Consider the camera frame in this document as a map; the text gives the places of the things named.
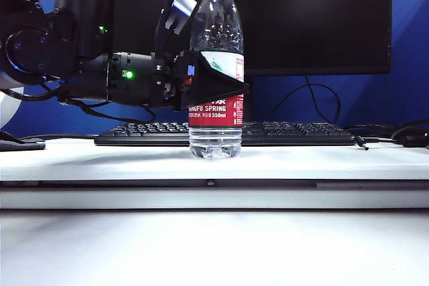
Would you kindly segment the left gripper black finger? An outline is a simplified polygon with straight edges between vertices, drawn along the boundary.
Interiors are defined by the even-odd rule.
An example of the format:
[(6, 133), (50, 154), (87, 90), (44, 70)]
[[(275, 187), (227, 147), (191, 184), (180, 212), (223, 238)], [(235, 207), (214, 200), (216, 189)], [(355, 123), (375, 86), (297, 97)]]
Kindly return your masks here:
[(194, 52), (198, 58), (190, 89), (190, 106), (245, 94), (244, 55), (234, 52)]

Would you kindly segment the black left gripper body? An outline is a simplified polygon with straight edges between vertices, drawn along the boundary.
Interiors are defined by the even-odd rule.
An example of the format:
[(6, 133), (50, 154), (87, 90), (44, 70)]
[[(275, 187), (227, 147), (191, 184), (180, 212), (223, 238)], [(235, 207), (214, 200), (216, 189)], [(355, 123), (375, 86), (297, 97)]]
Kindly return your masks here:
[(200, 76), (202, 55), (185, 50), (173, 55), (153, 56), (152, 107), (175, 111), (202, 103)]

